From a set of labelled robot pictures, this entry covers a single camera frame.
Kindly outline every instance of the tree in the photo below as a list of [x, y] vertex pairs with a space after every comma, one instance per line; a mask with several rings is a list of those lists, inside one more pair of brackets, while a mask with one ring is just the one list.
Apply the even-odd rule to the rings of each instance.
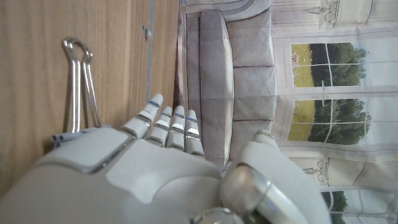
[[[331, 209], [333, 212], [343, 212], [344, 209], [347, 207], [347, 199], [344, 196], [344, 192], [332, 192], [333, 194], [333, 208]], [[323, 198], [325, 199], [326, 205], [330, 206], [330, 194], [329, 192], [322, 193]], [[333, 224], [345, 224], [343, 220], [342, 214], [330, 214], [331, 221]]]
[[[364, 111], [364, 102], [358, 99], [333, 100], [333, 108], [331, 100], [325, 100], [322, 104], [321, 100], [315, 101], [315, 119], [316, 123], [312, 126], [309, 141], [324, 142], [330, 129], [330, 115], [332, 114], [332, 122], [363, 122], [370, 121], [371, 116]], [[357, 144], [369, 131], [369, 123], [351, 123], [351, 124], [334, 124], [327, 143], [352, 145]]]
[[[331, 72], [334, 86], [352, 86], [358, 85], [362, 78], [365, 78], [366, 51], [356, 49], [351, 43], [327, 44], [328, 56], [331, 64], [357, 63], [359, 65], [331, 65]], [[312, 51], [312, 64], [323, 64], [327, 62], [326, 48], [324, 44], [310, 44]], [[311, 74], [314, 86], [331, 85], [329, 66], [312, 66]]]
[[[331, 65], [333, 86], [358, 85], [366, 76], [364, 49], [356, 49], [351, 43], [327, 44], [328, 53], [325, 44], [310, 44], [310, 49], [314, 65], [327, 63], [327, 56], [331, 64], [357, 64]], [[331, 85], [329, 66], [312, 66], [311, 73], [314, 86], [322, 86], [322, 81], [325, 86]], [[369, 123], [334, 124], [331, 130], [329, 123], [331, 119], [333, 123], [370, 121], [370, 115], [364, 112], [364, 104], [361, 100], [335, 100], [332, 107], [331, 100], [315, 101], [314, 122], [325, 124], [314, 124], [308, 140], [324, 142], [330, 132], [327, 143], [357, 144], [365, 136], [365, 130], [369, 130]]]

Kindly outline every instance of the sofa armrest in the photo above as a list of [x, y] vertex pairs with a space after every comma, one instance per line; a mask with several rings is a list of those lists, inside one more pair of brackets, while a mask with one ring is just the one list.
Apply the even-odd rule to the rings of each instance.
[[209, 0], [188, 0], [187, 17], [195, 17], [208, 10], [220, 11], [226, 22], [247, 19], [256, 16], [271, 6], [271, 0], [233, 0], [221, 4]]
[[223, 170], [232, 136], [234, 73], [228, 31], [219, 11], [200, 16], [200, 94], [205, 156]]

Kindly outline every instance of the wood grain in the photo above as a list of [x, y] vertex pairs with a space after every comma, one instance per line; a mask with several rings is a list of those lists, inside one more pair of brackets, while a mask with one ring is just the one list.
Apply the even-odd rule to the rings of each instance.
[[157, 1], [154, 5], [152, 73], [150, 95], [161, 93], [164, 106], [173, 106], [179, 1]]
[[[156, 2], [151, 87], [171, 105], [178, 4]], [[0, 1], [0, 196], [51, 150], [51, 135], [65, 129], [68, 62], [61, 40], [77, 37], [93, 51], [101, 122], [119, 128], [145, 104], [141, 27], [148, 20], [146, 0]]]

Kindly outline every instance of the wooden surface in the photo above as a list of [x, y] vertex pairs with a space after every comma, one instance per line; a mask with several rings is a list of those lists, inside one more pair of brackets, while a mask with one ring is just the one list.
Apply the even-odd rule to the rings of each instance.
[[[146, 103], [150, 1], [0, 1], [0, 195], [62, 133], [68, 62], [61, 40], [93, 51], [93, 83], [103, 124], [119, 128]], [[150, 95], [172, 105], [178, 1], [154, 6]]]

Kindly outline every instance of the robotic finger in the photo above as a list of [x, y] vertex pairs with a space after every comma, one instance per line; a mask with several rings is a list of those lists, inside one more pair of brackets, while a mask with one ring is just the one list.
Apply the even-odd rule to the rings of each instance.
[[143, 138], [148, 132], [150, 124], [154, 121], [159, 108], [162, 106], [163, 96], [156, 94], [144, 109], [128, 121], [121, 129], [136, 138]]
[[184, 129], [185, 129], [185, 112], [183, 106], [176, 107], [172, 125], [170, 127], [169, 136], [167, 137], [166, 147], [172, 147], [184, 151]]
[[185, 152], [204, 157], [203, 146], [200, 142], [197, 115], [193, 110], [187, 113], [187, 125], [185, 127]]
[[160, 114], [159, 119], [155, 125], [149, 130], [145, 140], [156, 144], [160, 147], [164, 147], [169, 133], [169, 127], [172, 117], [172, 109], [166, 106], [163, 112]]

